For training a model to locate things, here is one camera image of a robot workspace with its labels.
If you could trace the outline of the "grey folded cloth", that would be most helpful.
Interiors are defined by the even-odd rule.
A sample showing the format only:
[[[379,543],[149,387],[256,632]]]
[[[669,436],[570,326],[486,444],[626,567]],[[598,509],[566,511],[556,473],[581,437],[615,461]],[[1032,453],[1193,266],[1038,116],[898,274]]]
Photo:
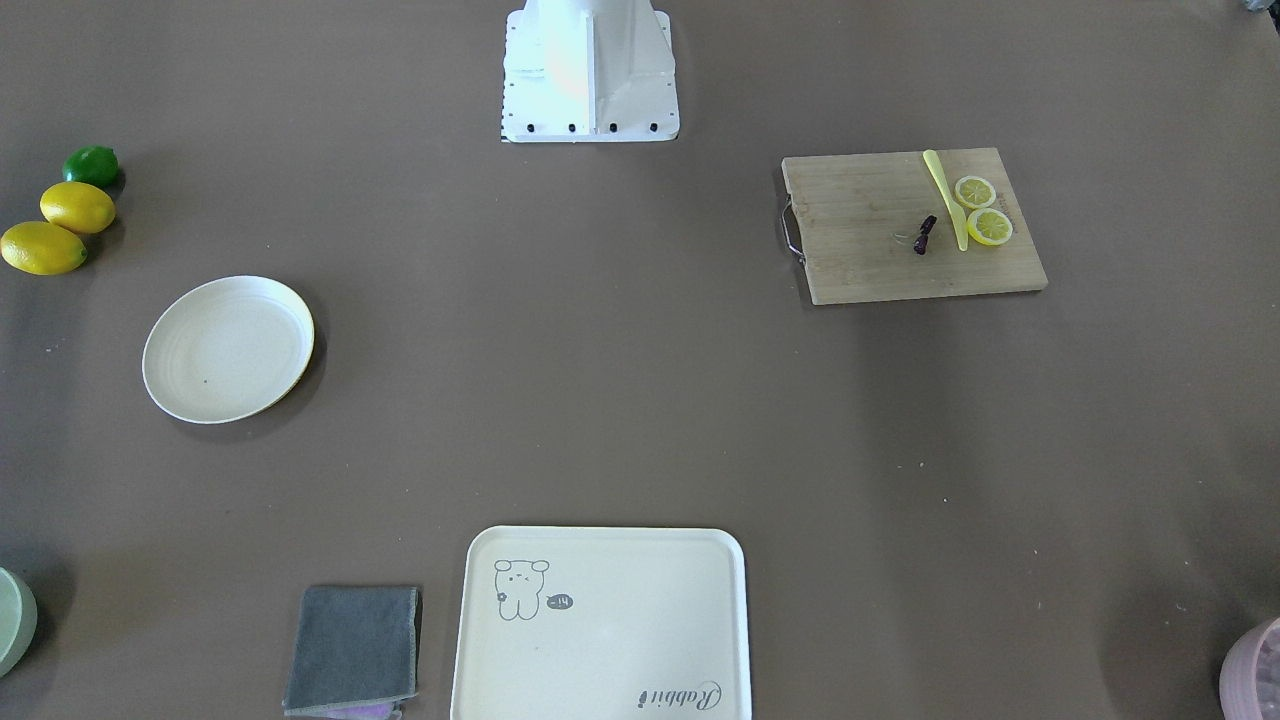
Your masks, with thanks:
[[[284,716],[401,719],[417,694],[419,605],[415,585],[307,588]]]

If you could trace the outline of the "yellow lemon near lime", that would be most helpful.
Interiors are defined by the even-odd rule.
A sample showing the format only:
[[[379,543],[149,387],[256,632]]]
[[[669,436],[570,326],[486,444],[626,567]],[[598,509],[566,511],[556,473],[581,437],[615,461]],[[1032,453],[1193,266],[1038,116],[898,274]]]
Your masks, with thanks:
[[[41,195],[38,208],[47,222],[76,234],[99,234],[116,219],[111,196],[78,181],[50,186]]]

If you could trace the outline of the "pink bowl with ice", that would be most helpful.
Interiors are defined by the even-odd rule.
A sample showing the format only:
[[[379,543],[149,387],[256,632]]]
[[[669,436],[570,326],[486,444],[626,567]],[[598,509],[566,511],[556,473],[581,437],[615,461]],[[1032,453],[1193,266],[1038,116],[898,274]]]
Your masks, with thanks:
[[[1219,676],[1225,719],[1279,719],[1279,619],[1247,632],[1228,652]]]

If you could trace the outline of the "mint green bowl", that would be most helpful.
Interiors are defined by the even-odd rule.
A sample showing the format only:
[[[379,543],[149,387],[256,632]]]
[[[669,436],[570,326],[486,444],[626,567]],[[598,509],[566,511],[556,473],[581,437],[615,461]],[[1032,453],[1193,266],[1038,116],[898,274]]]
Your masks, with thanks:
[[[35,638],[38,607],[29,585],[1,568],[1,676],[26,655]]]

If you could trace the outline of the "cream round plate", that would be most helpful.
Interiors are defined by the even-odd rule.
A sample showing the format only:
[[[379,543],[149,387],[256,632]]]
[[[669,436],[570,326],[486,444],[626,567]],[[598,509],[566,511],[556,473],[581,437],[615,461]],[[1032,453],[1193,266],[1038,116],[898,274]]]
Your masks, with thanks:
[[[178,420],[238,421],[296,387],[315,337],[314,315],[289,286],[260,275],[210,281],[155,322],[141,357],[143,387]]]

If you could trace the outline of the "yellow lemon outer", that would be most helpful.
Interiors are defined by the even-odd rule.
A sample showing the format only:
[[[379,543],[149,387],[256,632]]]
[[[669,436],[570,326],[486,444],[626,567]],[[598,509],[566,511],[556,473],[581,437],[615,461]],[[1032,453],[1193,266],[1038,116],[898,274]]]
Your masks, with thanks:
[[[33,275],[60,275],[78,269],[90,255],[84,241],[50,222],[22,222],[3,233],[3,259]]]

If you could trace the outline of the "cream rectangular rabbit tray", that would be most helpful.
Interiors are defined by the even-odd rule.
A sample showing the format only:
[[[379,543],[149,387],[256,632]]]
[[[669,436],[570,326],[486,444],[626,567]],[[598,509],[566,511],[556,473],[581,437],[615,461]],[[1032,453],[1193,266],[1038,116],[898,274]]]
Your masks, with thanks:
[[[492,527],[468,547],[453,719],[750,719],[727,532]]]

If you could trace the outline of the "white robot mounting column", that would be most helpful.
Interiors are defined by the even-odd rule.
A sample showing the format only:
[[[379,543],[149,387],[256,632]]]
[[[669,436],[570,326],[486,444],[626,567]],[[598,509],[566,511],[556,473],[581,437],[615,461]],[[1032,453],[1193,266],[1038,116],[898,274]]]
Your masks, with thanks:
[[[649,1],[527,1],[506,18],[503,72],[507,143],[678,137],[671,20]]]

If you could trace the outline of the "lemon slice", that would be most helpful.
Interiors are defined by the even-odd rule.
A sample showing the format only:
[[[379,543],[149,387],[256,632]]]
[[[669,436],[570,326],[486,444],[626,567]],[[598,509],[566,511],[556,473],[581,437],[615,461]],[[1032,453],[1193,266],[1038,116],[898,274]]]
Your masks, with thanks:
[[[954,184],[956,201],[968,210],[992,208],[997,199],[993,183],[980,176],[964,176]]]
[[[996,247],[1009,242],[1015,228],[1011,219],[996,208],[978,208],[966,219],[966,232],[972,240]]]

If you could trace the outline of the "yellow plastic knife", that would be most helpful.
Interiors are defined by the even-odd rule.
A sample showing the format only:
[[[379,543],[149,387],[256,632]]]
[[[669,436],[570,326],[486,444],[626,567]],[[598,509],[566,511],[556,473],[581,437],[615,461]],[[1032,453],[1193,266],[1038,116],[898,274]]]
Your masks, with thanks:
[[[941,161],[941,158],[940,158],[938,152],[936,150],[933,150],[933,149],[927,149],[925,151],[922,152],[922,158],[923,158],[923,161],[925,163],[925,168],[928,169],[928,172],[931,174],[931,178],[934,182],[936,188],[940,192],[940,196],[943,200],[943,205],[947,209],[947,213],[948,213],[952,228],[954,228],[954,234],[955,234],[955,241],[956,241],[957,250],[960,252],[965,252],[965,251],[968,251],[968,247],[969,247],[969,233],[968,233],[968,228],[966,228],[966,213],[964,211],[964,208],[957,202],[957,200],[954,196],[954,188],[952,188],[952,186],[948,182],[948,178],[946,176],[946,172],[945,172],[945,168],[943,168],[943,164]]]

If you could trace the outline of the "green lime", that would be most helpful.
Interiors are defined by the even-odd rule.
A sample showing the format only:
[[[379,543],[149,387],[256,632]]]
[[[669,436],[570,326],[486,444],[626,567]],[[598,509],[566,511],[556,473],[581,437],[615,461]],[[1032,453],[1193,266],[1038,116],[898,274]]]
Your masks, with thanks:
[[[90,145],[77,149],[61,165],[61,178],[65,182],[79,182],[106,188],[120,174],[120,163],[115,150],[102,145]]]

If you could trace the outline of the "lemon slice upper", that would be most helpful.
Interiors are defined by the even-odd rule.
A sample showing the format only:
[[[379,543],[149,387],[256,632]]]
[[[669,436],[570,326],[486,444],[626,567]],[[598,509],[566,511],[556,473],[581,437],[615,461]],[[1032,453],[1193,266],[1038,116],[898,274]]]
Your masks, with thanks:
[[[992,208],[997,199],[993,183],[980,176],[964,176],[954,184],[956,201],[968,210]]]

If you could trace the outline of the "lemon slice lower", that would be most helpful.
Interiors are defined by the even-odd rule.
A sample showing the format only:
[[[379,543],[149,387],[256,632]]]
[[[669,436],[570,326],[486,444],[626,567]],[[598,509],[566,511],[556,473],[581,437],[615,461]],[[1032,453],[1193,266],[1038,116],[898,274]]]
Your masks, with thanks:
[[[1011,219],[996,208],[978,208],[966,219],[966,232],[972,240],[996,247],[1009,242],[1015,228]]]

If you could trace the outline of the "wooden cutting board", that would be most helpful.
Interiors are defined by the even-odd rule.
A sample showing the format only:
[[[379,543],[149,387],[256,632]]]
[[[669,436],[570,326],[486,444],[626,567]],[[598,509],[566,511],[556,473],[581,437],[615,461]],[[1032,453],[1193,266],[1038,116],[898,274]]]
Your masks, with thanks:
[[[993,208],[1015,233],[989,247],[969,237],[960,252],[922,151],[786,158],[781,174],[791,220],[788,246],[817,306],[1041,291],[1041,264],[1000,150],[937,151],[950,184],[980,176],[997,190]],[[936,215],[925,255],[913,251],[920,223]]]

